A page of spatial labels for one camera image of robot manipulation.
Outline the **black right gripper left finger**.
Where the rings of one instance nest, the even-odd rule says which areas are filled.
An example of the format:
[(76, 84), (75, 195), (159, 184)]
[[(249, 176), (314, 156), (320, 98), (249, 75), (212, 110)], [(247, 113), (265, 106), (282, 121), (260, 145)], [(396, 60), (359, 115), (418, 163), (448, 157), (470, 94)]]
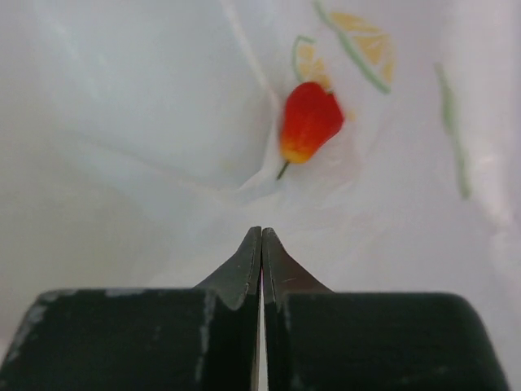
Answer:
[(4, 390), (255, 390), (261, 229), (193, 288), (40, 294), (1, 365)]

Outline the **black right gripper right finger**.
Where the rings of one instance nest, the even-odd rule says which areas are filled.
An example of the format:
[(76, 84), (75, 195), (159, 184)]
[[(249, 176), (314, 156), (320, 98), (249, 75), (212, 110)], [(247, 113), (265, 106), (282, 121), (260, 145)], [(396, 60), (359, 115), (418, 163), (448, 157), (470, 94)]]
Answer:
[(444, 292), (333, 292), (262, 231), (271, 390), (507, 390), (475, 309)]

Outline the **white plastic bag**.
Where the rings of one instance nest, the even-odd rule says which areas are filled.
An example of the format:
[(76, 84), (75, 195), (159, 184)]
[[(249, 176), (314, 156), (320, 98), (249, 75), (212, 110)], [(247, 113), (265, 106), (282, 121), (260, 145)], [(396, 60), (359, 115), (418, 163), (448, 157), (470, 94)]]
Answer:
[[(516, 1), (4, 1), (1, 343), (40, 292), (196, 283), (251, 226), (520, 339)], [(289, 94), (345, 121), (284, 160)]]

